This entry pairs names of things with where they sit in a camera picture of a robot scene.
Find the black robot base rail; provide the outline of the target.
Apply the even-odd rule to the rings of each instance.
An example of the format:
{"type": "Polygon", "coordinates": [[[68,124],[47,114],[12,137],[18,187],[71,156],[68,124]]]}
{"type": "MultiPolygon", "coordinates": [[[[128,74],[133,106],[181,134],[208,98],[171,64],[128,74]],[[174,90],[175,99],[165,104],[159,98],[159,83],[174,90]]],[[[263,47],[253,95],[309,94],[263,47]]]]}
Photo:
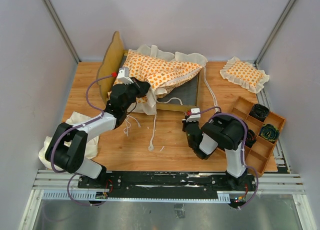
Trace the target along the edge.
{"type": "Polygon", "coordinates": [[[252,195],[304,195],[297,174],[248,175],[232,188],[224,173],[215,172],[122,172],[108,171],[98,186],[84,176],[39,170],[32,186],[45,200],[70,200],[99,204],[105,201],[164,203],[236,203],[252,195]]]}

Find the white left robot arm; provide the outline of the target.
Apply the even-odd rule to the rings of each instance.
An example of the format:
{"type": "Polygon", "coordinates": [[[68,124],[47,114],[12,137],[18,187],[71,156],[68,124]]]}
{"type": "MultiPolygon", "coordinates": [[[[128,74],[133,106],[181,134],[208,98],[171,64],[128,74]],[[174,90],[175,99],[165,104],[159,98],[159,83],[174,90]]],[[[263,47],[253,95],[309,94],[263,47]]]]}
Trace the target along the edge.
{"type": "Polygon", "coordinates": [[[119,127],[127,117],[127,110],[137,98],[146,96],[151,85],[132,78],[128,84],[116,84],[101,114],[86,122],[58,125],[45,153],[45,159],[56,173],[68,172],[89,177],[96,188],[107,183],[106,168],[85,157],[87,142],[119,127]]]}

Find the duck print bed cover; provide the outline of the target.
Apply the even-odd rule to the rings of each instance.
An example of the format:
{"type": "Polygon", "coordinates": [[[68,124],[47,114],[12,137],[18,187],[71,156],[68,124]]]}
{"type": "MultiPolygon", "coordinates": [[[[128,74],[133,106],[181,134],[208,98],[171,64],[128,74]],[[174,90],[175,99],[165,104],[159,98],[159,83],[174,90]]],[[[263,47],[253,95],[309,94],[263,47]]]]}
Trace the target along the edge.
{"type": "Polygon", "coordinates": [[[144,44],[137,50],[129,49],[123,67],[129,69],[130,77],[150,84],[147,95],[138,98],[137,105],[132,104],[129,110],[156,115],[158,99],[194,79],[206,69],[207,62],[199,53],[165,52],[156,45],[144,44]]]}

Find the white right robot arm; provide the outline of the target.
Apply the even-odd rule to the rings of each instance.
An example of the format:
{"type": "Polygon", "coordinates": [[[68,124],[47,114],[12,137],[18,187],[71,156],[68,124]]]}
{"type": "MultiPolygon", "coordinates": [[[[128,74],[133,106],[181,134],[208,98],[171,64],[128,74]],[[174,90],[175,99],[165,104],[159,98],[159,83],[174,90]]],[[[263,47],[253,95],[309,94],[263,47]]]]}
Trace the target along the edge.
{"type": "Polygon", "coordinates": [[[247,124],[235,115],[218,112],[199,127],[200,116],[199,113],[190,114],[182,120],[188,146],[202,160],[208,159],[217,148],[224,150],[227,186],[232,190],[240,189],[248,168],[244,157],[247,124]]]}

